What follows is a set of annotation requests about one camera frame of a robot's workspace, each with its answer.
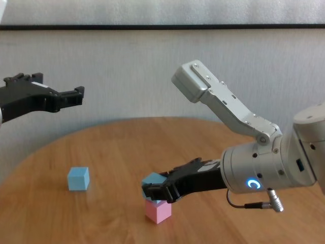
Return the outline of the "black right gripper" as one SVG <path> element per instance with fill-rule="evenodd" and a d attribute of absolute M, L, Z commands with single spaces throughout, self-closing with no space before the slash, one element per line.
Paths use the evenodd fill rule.
<path fill-rule="evenodd" d="M 221 176 L 219 159 L 203 161 L 196 158 L 159 175 L 167 179 L 161 184 L 141 185 L 145 197 L 152 201 L 174 203 L 191 193 L 226 188 Z"/>

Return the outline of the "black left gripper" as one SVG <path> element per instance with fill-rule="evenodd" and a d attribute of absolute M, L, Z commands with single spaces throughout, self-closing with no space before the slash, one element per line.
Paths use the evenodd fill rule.
<path fill-rule="evenodd" d="M 56 113 L 82 105 L 85 88 L 57 92 L 43 84 L 43 73 L 19 73 L 4 78 L 1 87 L 1 124 L 34 111 Z"/>

